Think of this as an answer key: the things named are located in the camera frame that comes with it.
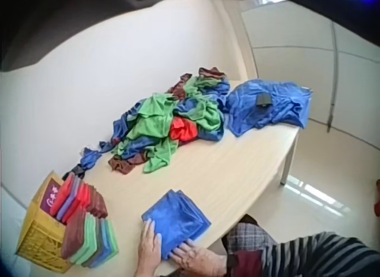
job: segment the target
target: light wooden tabletop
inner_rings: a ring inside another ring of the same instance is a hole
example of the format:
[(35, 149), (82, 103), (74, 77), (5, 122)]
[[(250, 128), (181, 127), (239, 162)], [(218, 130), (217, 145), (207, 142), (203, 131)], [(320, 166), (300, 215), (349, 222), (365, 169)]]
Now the light wooden tabletop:
[[(196, 243), (209, 247), (223, 236), (252, 206), (274, 178), (299, 128), (267, 126), (236, 138), (225, 131), (220, 142), (195, 141), (178, 148), (168, 167), (143, 174), (143, 166), (128, 175), (112, 172), (103, 155), (86, 173), (85, 181), (102, 193), (115, 229), (120, 253), (97, 269), (73, 266), (65, 276), (132, 277), (137, 265), (141, 214), (168, 190), (182, 190), (202, 210), (211, 226)], [(162, 262), (158, 275), (174, 267)], [(54, 276), (32, 267), (32, 276)]]

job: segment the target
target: floor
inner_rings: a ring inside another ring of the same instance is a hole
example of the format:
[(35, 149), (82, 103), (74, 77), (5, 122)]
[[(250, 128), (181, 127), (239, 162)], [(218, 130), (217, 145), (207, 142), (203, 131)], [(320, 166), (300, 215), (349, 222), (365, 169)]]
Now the floor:
[[(300, 133), (285, 187), (278, 177), (248, 210), (278, 242), (322, 231), (357, 237), (380, 250), (380, 218), (373, 213), (380, 152), (310, 121)], [(220, 242), (211, 246), (223, 252)]]

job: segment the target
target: folded blue towel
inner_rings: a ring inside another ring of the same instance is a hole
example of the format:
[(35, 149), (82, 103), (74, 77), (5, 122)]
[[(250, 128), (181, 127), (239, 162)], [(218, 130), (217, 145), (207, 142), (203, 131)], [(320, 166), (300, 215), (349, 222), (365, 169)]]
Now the folded blue towel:
[[(257, 96), (268, 93), (272, 105), (257, 107)], [(227, 97), (227, 126), (239, 137), (251, 128), (285, 122), (305, 128), (308, 123), (312, 91), (291, 82), (250, 80)]]
[(168, 191), (141, 218), (156, 222), (154, 232), (162, 236), (161, 256), (168, 259), (169, 253), (188, 238), (195, 240), (211, 225), (194, 202), (182, 191)]

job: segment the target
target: folded towel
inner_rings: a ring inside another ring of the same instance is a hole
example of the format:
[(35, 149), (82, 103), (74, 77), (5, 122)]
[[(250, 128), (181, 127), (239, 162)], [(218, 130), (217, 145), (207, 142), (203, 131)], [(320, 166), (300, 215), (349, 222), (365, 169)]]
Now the folded towel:
[(211, 225), (189, 197), (182, 191), (173, 190), (168, 191), (141, 218), (156, 222), (154, 231), (162, 235), (162, 259), (168, 259), (174, 248), (188, 238), (198, 238)]

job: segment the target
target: plastic basket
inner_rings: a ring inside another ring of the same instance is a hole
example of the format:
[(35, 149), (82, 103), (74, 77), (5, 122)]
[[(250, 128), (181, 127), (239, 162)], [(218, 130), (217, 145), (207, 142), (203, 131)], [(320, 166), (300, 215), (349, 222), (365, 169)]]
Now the plastic basket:
[(57, 188), (63, 183), (54, 172), (44, 180), (27, 210), (16, 251), (17, 255), (59, 273), (71, 267), (71, 263), (61, 257), (66, 226), (48, 212)]

